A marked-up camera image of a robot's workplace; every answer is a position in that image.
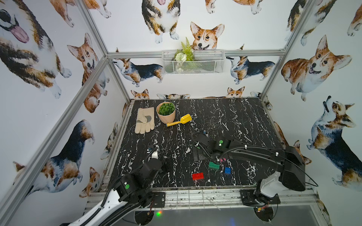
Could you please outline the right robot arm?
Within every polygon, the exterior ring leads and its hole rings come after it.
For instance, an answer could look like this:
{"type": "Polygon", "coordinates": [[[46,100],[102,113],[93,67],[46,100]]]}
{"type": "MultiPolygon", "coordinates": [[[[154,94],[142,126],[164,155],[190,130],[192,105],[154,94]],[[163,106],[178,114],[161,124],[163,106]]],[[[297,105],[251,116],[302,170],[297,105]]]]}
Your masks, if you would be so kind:
{"type": "Polygon", "coordinates": [[[201,156],[214,163],[243,160],[274,169],[273,174],[258,182],[257,195],[273,198],[284,190],[303,192],[306,189],[305,163],[295,147],[272,149],[225,137],[212,140],[203,133],[193,133],[191,140],[195,161],[201,156]]]}

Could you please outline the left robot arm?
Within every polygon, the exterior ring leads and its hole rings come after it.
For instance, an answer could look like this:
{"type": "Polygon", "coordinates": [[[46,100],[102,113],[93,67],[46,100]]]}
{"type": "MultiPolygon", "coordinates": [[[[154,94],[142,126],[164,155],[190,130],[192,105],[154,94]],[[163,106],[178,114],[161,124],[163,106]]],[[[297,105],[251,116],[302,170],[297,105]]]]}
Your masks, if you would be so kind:
{"type": "Polygon", "coordinates": [[[129,213],[161,201],[161,193],[153,192],[151,184],[162,171],[163,163],[151,158],[129,174],[118,177],[100,201],[89,212],[63,226],[112,226],[129,213]]]}

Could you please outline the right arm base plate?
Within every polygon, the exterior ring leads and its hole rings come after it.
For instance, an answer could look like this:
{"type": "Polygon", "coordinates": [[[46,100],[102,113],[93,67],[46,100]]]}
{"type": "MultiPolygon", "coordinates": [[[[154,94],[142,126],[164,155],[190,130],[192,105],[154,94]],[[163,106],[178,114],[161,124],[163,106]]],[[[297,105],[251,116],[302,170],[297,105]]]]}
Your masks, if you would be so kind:
{"type": "Polygon", "coordinates": [[[254,189],[240,190],[241,201],[243,205],[249,207],[264,207],[269,206],[270,204],[280,204],[281,201],[278,195],[275,195],[272,198],[258,193],[254,189]]]}

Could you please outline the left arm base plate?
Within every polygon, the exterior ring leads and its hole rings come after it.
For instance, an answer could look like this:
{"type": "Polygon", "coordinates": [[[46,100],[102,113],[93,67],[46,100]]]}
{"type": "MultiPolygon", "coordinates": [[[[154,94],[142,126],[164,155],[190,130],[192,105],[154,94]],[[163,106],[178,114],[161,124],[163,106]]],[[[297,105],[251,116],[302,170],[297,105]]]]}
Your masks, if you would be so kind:
{"type": "Polygon", "coordinates": [[[151,192],[142,203],[142,208],[164,208],[166,202],[165,192],[151,192]]]}

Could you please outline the green long lego brick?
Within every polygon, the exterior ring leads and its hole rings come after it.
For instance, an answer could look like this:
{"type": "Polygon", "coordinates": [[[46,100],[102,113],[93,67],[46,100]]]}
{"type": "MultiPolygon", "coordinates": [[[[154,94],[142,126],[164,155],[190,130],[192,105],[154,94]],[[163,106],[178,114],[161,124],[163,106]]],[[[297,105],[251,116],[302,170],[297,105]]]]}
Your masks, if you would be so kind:
{"type": "Polygon", "coordinates": [[[216,164],[216,163],[213,163],[213,162],[209,162],[208,168],[209,168],[209,169],[213,169],[213,170],[219,170],[220,165],[219,165],[219,164],[216,164]]]}

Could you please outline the red long lego brick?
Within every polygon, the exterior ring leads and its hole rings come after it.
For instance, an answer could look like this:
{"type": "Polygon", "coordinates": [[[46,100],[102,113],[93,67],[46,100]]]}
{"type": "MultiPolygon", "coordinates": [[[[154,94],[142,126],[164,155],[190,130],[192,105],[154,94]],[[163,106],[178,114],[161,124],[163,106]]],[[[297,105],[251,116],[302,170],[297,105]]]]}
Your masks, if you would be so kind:
{"type": "Polygon", "coordinates": [[[203,173],[194,173],[191,176],[192,176],[192,180],[194,180],[194,181],[204,179],[203,173]]]}

